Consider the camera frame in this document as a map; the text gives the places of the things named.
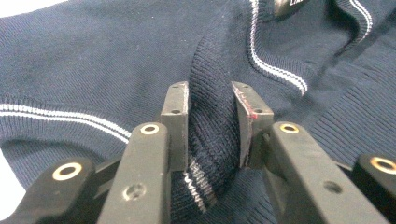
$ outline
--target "knit sweater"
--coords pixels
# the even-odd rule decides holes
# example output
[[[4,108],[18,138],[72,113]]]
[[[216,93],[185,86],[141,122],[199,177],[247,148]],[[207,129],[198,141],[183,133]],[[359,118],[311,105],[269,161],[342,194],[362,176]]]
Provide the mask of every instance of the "knit sweater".
[[[58,160],[109,160],[187,79],[189,168],[172,175],[173,222],[275,223],[262,172],[238,168],[231,81],[334,160],[395,157],[395,8],[311,0],[278,18],[262,0],[72,0],[1,19],[0,148],[25,188]]]

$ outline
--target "ribbed knit fabric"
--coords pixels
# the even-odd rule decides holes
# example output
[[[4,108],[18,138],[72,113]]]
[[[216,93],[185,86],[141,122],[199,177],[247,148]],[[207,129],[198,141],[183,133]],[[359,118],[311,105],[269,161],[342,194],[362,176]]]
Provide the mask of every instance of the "ribbed knit fabric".
[[[188,79],[189,169],[172,176],[173,222],[276,223],[262,172],[238,169],[231,81],[336,160],[396,156],[395,7],[311,0],[278,20],[273,1],[70,1],[2,19],[0,148],[26,188],[63,158],[108,160]]]

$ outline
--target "white surface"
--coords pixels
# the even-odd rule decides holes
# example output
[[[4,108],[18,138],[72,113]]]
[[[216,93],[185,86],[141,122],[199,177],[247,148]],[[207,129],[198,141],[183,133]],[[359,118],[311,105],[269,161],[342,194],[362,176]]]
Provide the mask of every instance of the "white surface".
[[[67,0],[0,0],[0,18],[32,12]]]

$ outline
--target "metal grommet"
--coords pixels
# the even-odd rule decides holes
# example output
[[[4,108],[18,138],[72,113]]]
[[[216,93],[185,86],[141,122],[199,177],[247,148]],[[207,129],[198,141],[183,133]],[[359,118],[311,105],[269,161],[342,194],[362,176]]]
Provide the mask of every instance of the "metal grommet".
[[[380,170],[384,173],[390,174],[390,175],[396,175],[396,164],[393,161],[379,158],[379,157],[372,157],[370,159],[370,163],[377,169]]]
[[[143,134],[155,134],[160,130],[160,127],[158,127],[155,124],[148,124],[143,126],[143,128],[140,129],[140,132]]]
[[[62,171],[64,171],[67,168],[72,168],[74,170],[70,173],[62,174]],[[77,162],[70,162],[70,163],[67,163],[67,164],[64,164],[64,165],[58,167],[58,169],[56,169],[52,173],[52,178],[54,180],[64,181],[64,180],[71,179],[71,178],[75,177],[76,175],[79,174],[79,172],[81,172],[81,170],[82,170],[81,164],[79,164]]]
[[[298,133],[300,130],[293,124],[282,124],[280,130],[284,133]]]

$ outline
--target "label tag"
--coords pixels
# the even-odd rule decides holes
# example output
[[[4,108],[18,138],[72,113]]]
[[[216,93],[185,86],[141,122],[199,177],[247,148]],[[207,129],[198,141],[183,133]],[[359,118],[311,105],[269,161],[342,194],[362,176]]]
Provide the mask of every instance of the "label tag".
[[[283,17],[297,11],[309,0],[274,0],[275,16]]]

